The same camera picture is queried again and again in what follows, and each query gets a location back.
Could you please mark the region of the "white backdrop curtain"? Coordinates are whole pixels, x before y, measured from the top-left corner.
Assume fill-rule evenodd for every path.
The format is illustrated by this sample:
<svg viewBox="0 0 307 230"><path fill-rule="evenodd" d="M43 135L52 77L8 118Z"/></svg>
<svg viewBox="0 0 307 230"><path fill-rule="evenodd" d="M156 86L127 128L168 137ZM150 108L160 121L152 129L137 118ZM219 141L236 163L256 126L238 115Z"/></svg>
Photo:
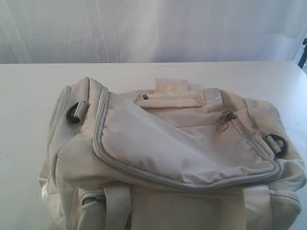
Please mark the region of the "white backdrop curtain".
<svg viewBox="0 0 307 230"><path fill-rule="evenodd" d="M2 64L293 60L304 0L3 0Z"/></svg>

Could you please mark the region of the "cream duffel bag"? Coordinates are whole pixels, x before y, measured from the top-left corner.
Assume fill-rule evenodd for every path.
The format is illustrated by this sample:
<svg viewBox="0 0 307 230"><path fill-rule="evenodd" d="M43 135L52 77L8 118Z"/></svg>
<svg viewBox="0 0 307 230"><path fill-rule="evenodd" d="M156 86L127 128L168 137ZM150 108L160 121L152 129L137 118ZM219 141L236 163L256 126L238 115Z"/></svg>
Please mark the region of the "cream duffel bag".
<svg viewBox="0 0 307 230"><path fill-rule="evenodd" d="M273 104L163 79L65 87L43 167L63 230L287 230L307 182Z"/></svg>

